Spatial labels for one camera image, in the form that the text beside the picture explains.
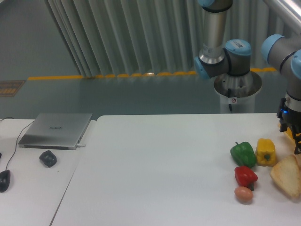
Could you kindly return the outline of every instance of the laptop logo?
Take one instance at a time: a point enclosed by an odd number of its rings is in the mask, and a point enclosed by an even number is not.
[[[49,129],[62,129],[62,127],[52,127],[52,126],[50,126]]]

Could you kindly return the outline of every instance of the gray floor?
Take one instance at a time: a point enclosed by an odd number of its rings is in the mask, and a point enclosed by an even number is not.
[[[286,80],[277,72],[258,73],[263,81],[256,113],[275,113]],[[0,97],[0,117],[34,119],[39,113],[198,114],[219,113],[213,79],[195,75],[138,78],[26,81],[14,97]]]
[[[47,0],[0,4],[0,81],[32,76],[78,75]],[[263,87],[256,113],[275,113],[286,80],[259,73]],[[34,119],[39,113],[192,114],[219,113],[214,80],[198,76],[27,81],[14,97],[0,97],[0,118]]]

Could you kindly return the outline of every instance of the black computer mouse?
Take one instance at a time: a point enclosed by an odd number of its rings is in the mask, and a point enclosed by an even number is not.
[[[10,171],[6,170],[0,173],[0,192],[5,192],[10,183]]]

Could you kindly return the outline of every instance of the egg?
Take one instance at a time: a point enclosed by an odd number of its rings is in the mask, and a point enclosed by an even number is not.
[[[238,200],[242,202],[248,202],[253,199],[253,193],[252,191],[247,187],[237,187],[234,190],[234,193]]]

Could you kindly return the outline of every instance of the laptop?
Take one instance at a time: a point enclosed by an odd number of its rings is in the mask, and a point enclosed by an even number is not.
[[[41,113],[19,141],[20,147],[75,150],[91,113]]]

